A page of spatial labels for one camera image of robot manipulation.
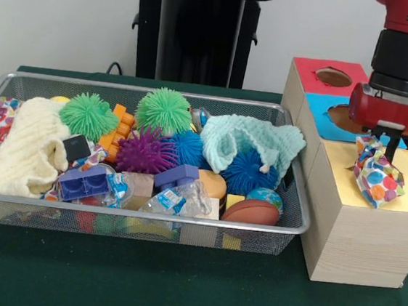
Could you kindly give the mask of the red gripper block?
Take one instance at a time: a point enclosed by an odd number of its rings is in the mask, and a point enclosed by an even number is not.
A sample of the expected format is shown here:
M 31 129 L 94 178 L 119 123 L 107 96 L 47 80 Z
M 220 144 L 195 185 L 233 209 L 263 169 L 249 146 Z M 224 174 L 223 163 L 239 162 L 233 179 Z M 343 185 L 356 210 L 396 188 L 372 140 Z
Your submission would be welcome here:
M 385 133 L 394 130 L 408 137 L 408 97 L 374 89 L 367 83 L 360 82 L 354 87 L 348 117 L 351 132 L 360 134 L 370 131 L 371 138 L 376 142 L 380 142 L 382 136 L 382 132 L 376 130 L 378 127 Z M 392 134 L 386 146 L 385 157 L 390 164 L 400 140 L 399 134 Z

